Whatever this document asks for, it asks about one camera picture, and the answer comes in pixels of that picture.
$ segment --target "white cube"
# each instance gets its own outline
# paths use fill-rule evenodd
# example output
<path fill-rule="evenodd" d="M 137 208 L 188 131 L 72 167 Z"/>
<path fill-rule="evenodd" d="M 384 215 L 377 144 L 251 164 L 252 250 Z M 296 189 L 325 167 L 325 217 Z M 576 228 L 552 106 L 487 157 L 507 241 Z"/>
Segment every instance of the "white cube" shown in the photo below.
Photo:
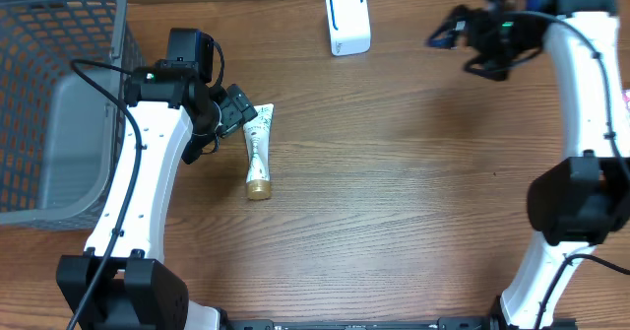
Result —
<path fill-rule="evenodd" d="M 326 0 L 333 55 L 363 53 L 370 48 L 367 0 Z"/>

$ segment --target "lotion tube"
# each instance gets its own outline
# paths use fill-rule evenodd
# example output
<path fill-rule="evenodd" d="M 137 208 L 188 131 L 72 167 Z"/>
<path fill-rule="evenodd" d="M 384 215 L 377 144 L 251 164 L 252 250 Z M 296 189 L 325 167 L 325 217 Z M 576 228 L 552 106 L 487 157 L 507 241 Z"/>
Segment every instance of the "lotion tube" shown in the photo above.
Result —
<path fill-rule="evenodd" d="M 249 156 L 247 198 L 264 200 L 272 196 L 269 174 L 269 137 L 272 130 L 274 105 L 269 103 L 254 108 L 258 116 L 243 126 Z"/>

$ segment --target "laundry basket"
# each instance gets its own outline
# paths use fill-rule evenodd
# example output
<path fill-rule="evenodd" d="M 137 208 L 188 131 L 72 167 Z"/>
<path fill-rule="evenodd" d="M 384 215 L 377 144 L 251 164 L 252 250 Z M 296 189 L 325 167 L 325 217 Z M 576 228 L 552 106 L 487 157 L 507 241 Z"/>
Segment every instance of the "laundry basket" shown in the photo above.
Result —
<path fill-rule="evenodd" d="M 104 207 L 125 118 L 69 67 L 143 65 L 127 0 L 0 0 L 0 224 L 91 228 Z M 124 76 L 85 68 L 121 97 Z"/>

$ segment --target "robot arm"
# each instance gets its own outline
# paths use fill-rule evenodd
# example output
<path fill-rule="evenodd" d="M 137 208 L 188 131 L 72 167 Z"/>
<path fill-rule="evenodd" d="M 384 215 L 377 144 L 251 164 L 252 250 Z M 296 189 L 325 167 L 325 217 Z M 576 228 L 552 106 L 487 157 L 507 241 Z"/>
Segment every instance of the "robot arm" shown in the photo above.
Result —
<path fill-rule="evenodd" d="M 112 256 L 129 257 L 140 253 L 163 263 L 166 208 L 179 160 L 192 136 L 193 124 L 183 107 L 168 107 L 167 102 L 141 101 L 129 110 L 138 122 L 147 149 L 143 152 L 138 180 L 125 216 L 124 233 L 118 238 Z M 86 243 L 85 251 L 91 250 L 94 256 L 103 256 L 129 184 L 136 138 L 131 127 L 125 132 L 129 133 L 124 137 L 109 197 Z"/>
<path fill-rule="evenodd" d="M 630 125 L 617 63 L 619 20 L 614 0 L 528 0 L 530 10 L 560 16 L 586 37 L 600 53 L 605 80 L 596 54 L 567 27 L 510 17 L 512 9 L 505 0 L 488 1 L 490 11 L 456 8 L 428 45 L 453 48 L 458 36 L 466 34 L 468 45 L 480 54 L 465 71 L 496 81 L 506 80 L 517 57 L 527 50 L 544 48 L 553 59 L 564 161 L 530 188 L 528 214 L 536 232 L 514 281 L 500 298 L 506 325 L 534 329 L 541 312 L 538 325 L 551 326 L 555 305 L 580 264 L 575 260 L 564 270 L 546 308 L 540 309 L 566 257 L 591 254 L 610 231 L 618 231 L 627 221 L 628 181 L 606 138 L 611 124 L 620 155 L 630 156 Z"/>
<path fill-rule="evenodd" d="M 221 68 L 208 88 L 213 47 Z M 138 124 L 143 152 L 118 240 L 106 255 L 136 159 L 137 137 L 129 121 L 105 208 L 84 254 L 62 256 L 57 268 L 57 284 L 82 328 L 219 328 L 221 313 L 190 301 L 184 282 L 163 266 L 163 235 L 179 160 L 195 162 L 213 142 L 216 150 L 219 138 L 257 115 L 237 86 L 221 86 L 222 71 L 221 48 L 211 37 L 173 29 L 167 59 L 136 68 L 125 82 L 124 100 Z M 96 267 L 104 271 L 95 272 Z M 120 272 L 124 279 L 114 277 Z M 97 290 L 90 293 L 92 284 Z"/>
<path fill-rule="evenodd" d="M 565 21 L 582 32 L 602 54 L 610 81 L 612 124 L 617 133 L 617 146 L 624 156 L 628 156 L 630 125 L 624 112 L 616 50 L 619 20 L 606 12 L 585 12 L 574 13 Z M 544 48 L 553 59 L 558 78 L 565 134 L 564 158 L 580 157 L 586 151 L 592 151 L 596 157 L 614 157 L 609 142 L 603 138 L 606 134 L 606 102 L 601 71 L 593 54 L 573 33 L 557 24 L 547 29 Z M 585 241 L 561 241 L 552 246 L 542 232 L 535 232 L 516 278 L 501 296 L 507 323 L 521 329 L 533 329 L 540 301 L 566 256 L 594 251 L 595 247 Z M 552 324 L 555 305 L 580 262 L 574 261 L 562 274 L 540 326 Z"/>

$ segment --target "wooden table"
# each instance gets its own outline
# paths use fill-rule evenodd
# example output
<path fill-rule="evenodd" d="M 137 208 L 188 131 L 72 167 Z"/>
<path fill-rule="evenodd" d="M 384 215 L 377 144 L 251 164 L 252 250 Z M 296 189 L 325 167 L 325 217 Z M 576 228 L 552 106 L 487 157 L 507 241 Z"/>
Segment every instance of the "wooden table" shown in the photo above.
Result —
<path fill-rule="evenodd" d="M 130 6 L 150 61 L 170 28 L 200 28 L 223 47 L 224 81 L 276 105 L 271 200 L 245 198 L 241 133 L 179 168 L 166 265 L 191 299 L 277 321 L 485 313 L 523 258 L 526 191 L 559 161 L 562 131 L 547 56 L 493 83 L 462 72 L 471 51 L 423 46 L 460 3 L 480 5 L 369 0 L 372 48 L 342 58 L 330 54 L 321 0 Z M 0 230 L 0 327 L 65 327 L 55 268 L 88 235 Z M 629 247 L 626 228 L 598 255 L 628 266 Z M 628 308 L 630 279 L 586 263 L 557 313 L 622 329 Z"/>

